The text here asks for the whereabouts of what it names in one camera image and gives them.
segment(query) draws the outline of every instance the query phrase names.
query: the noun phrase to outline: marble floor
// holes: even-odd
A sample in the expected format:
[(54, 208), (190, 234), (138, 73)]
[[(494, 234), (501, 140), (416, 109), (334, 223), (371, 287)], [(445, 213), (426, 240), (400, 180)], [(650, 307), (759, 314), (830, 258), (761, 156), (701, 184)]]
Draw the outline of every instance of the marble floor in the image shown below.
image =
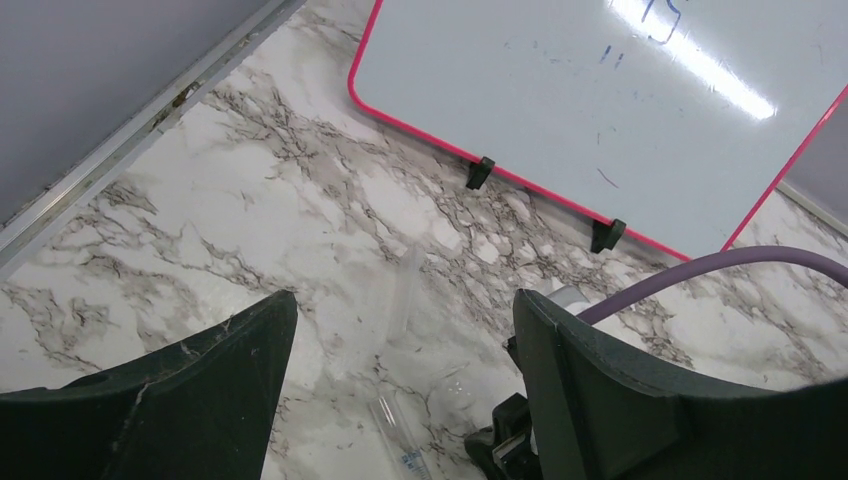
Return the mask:
[[(300, 320), (263, 478), (391, 478), (366, 402), (398, 391), (434, 478), (483, 478), (462, 437), (522, 382), (501, 342), (517, 288), (598, 301), (675, 260), (377, 124), (346, 75), (372, 1), (309, 0), (49, 243), (0, 284), (0, 389), (59, 387), (178, 341), (279, 289)], [(773, 194), (736, 246), (848, 263), (848, 242)], [(409, 333), (381, 338), (399, 258), (426, 252)], [(800, 268), (733, 268), (599, 328), (658, 357), (791, 389), (848, 372), (848, 294)], [(437, 372), (475, 399), (447, 415)]]

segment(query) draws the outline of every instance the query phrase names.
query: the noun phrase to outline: whiteboard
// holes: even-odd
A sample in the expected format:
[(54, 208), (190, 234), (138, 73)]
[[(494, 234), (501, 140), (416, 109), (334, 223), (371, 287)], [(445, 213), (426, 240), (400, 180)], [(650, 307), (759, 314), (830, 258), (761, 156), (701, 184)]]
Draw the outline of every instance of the whiteboard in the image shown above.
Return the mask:
[(847, 22), (844, 0), (378, 0), (349, 88), (697, 257), (732, 242), (835, 104)]

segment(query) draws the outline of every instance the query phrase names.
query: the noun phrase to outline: purple hose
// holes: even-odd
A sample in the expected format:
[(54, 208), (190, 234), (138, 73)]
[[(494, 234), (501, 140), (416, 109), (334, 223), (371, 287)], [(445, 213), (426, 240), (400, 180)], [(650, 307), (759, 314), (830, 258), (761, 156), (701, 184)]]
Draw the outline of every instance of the purple hose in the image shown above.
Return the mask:
[(801, 265), (827, 275), (843, 287), (848, 288), (848, 267), (829, 258), (800, 248), (745, 247), (714, 253), (671, 267), (587, 308), (577, 317), (589, 325), (594, 325), (608, 316), (684, 280), (721, 268), (759, 262), (783, 262)]

